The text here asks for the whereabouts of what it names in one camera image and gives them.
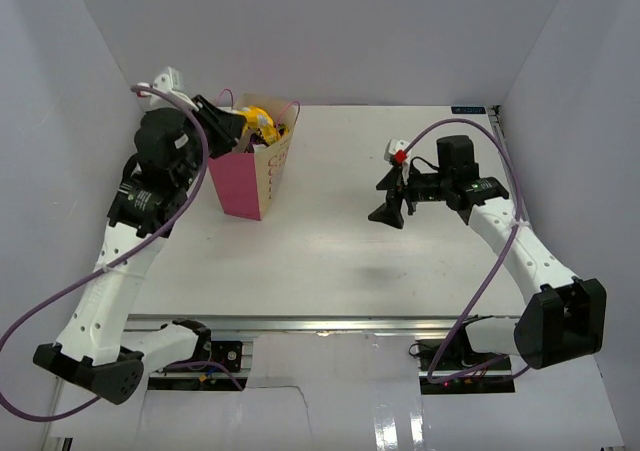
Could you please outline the yellow candy bar pack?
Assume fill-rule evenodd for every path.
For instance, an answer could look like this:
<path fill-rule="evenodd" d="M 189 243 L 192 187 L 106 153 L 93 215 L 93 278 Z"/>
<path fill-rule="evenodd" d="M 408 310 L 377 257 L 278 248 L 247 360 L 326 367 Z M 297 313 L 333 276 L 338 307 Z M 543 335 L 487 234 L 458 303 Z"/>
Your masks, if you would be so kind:
<path fill-rule="evenodd" d="M 249 129 L 259 129 L 268 146 L 271 146 L 289 133 L 289 128 L 285 124 L 276 124 L 265 110 L 257 106 L 241 107 L 237 113 L 245 119 L 243 138 L 246 138 Z"/>

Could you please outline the pink beige paper bag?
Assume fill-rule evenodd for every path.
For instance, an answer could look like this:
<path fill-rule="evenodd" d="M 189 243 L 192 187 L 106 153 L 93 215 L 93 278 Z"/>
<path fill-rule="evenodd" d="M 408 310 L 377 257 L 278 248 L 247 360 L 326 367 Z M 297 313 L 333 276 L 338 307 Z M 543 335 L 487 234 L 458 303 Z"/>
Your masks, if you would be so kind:
<path fill-rule="evenodd" d="M 245 106 L 257 106 L 265 110 L 276 124 L 289 128 L 275 144 L 257 153 L 244 153 L 246 138 L 241 137 L 230 153 L 208 161 L 209 173 L 225 214 L 229 216 L 262 220 L 277 193 L 285 168 L 295 125 L 300 113 L 300 103 L 255 94 L 244 94 L 227 108 L 229 112 Z"/>

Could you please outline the purple snack chip bag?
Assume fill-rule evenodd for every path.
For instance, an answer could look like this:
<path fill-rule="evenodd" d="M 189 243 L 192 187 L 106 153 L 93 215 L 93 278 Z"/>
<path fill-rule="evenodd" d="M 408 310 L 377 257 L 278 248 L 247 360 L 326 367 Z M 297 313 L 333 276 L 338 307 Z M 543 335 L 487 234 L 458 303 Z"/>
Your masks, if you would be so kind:
<path fill-rule="evenodd" d="M 259 129 L 249 129 L 246 135 L 246 144 L 244 145 L 244 153 L 257 153 L 268 147 L 268 144 L 262 136 Z"/>

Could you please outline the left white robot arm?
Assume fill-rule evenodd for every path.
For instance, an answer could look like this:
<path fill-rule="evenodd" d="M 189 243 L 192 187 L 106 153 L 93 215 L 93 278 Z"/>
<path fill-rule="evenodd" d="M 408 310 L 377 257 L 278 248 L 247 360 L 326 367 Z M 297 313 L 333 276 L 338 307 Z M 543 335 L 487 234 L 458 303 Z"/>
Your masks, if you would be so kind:
<path fill-rule="evenodd" d="M 134 134 L 107 213 L 101 253 L 70 321 L 33 362 L 65 381 L 119 405 L 144 376 L 175 363 L 199 370 L 211 358 L 211 332 L 176 319 L 143 338 L 122 344 L 130 310 L 155 257 L 168 241 L 175 216 L 195 195 L 194 182 L 210 158 L 231 152 L 245 119 L 196 96 L 194 117 L 164 107 L 148 111 Z"/>

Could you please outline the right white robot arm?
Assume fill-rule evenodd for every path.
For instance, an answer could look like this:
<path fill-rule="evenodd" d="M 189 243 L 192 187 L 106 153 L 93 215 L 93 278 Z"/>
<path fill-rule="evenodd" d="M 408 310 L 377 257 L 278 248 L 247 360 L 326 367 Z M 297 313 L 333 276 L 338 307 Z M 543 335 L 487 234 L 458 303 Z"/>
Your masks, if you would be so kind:
<path fill-rule="evenodd" d="M 451 355 L 472 370 L 488 354 L 511 354 L 534 369 L 599 352 L 604 337 L 607 294 L 595 278 L 581 279 L 557 260 L 530 224 L 516 215 L 516 200 L 494 177 L 483 177 L 474 146 L 465 135 L 436 142 L 438 164 L 422 173 L 412 163 L 408 142 L 392 139 L 384 153 L 391 169 L 377 184 L 385 201 L 372 222 L 397 229 L 422 202 L 443 202 L 502 257 L 526 303 L 519 318 L 466 320 L 453 336 Z"/>

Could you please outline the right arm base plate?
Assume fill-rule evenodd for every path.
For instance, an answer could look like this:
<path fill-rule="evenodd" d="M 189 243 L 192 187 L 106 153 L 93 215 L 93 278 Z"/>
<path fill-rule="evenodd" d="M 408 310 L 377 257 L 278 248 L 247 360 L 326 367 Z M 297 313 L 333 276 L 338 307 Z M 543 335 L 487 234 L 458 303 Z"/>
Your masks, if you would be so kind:
<path fill-rule="evenodd" d="M 436 365 L 433 378 L 447 377 L 443 383 L 432 383 L 428 379 L 428 370 L 436 351 L 438 340 L 417 340 L 407 352 L 417 361 L 419 368 L 420 391 L 423 396 L 475 395 L 475 394 L 511 394 L 515 392 L 512 378 L 513 367 L 508 357 L 482 370 L 471 371 L 486 361 L 497 358 L 491 353 L 478 354 L 466 352 L 460 345 L 451 344 Z"/>

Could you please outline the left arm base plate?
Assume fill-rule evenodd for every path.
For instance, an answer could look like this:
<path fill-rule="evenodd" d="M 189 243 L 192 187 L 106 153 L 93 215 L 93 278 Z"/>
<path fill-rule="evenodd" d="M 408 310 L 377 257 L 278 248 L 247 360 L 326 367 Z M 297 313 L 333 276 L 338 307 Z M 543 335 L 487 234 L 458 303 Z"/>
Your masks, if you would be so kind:
<path fill-rule="evenodd" d="M 171 364 L 151 375 L 147 388 L 154 391 L 241 392 L 248 379 L 242 341 L 212 341 L 202 361 Z"/>

